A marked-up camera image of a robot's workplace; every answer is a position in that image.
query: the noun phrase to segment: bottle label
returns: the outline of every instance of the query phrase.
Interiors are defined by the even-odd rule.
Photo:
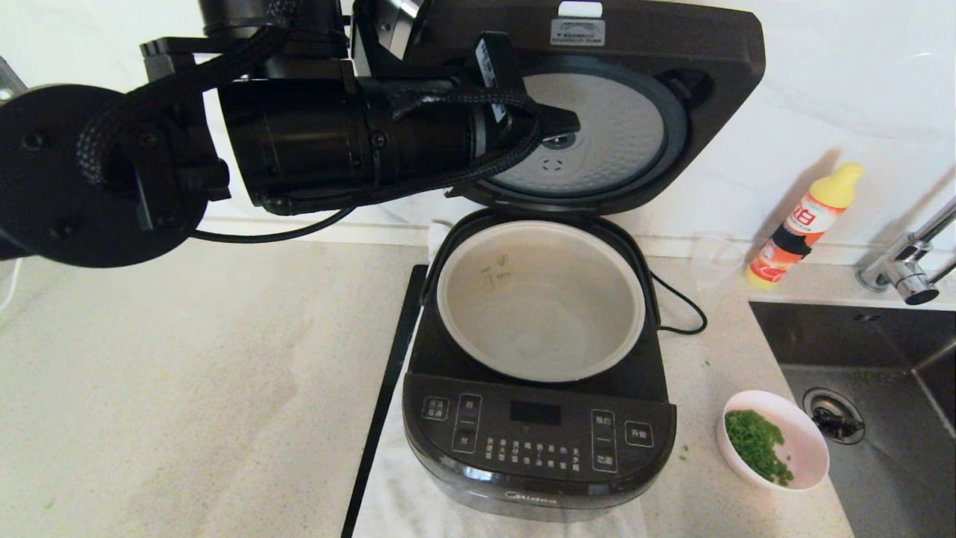
[[[846,208],[832,208],[813,198],[807,192],[793,212],[790,213],[790,216],[787,217],[787,220],[784,221],[784,225],[790,232],[796,235],[804,235],[807,246],[811,246],[833,226],[837,217],[844,211],[846,211]]]
[[[763,280],[778,282],[801,259],[803,256],[783,250],[770,239],[753,257],[750,270]]]

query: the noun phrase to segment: control panel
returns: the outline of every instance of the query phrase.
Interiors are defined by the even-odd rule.
[[[602,481],[667,457],[667,403],[517,385],[406,377],[406,420],[444,455],[479,469]],[[663,453],[662,439],[667,444]]]

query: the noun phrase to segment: stainless steel sink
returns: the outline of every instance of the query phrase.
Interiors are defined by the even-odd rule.
[[[750,307],[808,415],[862,422],[822,429],[854,533],[956,536],[956,312]]]

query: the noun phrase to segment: bowl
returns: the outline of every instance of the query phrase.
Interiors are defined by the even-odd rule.
[[[724,416],[731,411],[748,409],[756,411],[780,428],[784,444],[775,445],[773,450],[793,472],[793,480],[789,484],[780,485],[758,475],[730,443]],[[767,489],[806,491],[822,482],[830,470],[827,442],[816,424],[790,400],[771,392],[743,391],[732,396],[717,421],[717,446],[731,469],[748,482]]]
[[[617,364],[644,324],[641,283],[608,243],[556,222],[486,228],[449,255],[438,311],[472,358],[511,377],[576,381]]]

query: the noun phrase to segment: dish soap bottle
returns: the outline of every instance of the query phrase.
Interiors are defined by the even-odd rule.
[[[814,181],[747,266],[747,281],[760,289],[777,284],[784,274],[813,250],[811,247],[857,197],[856,184],[863,167],[846,163],[833,175]]]

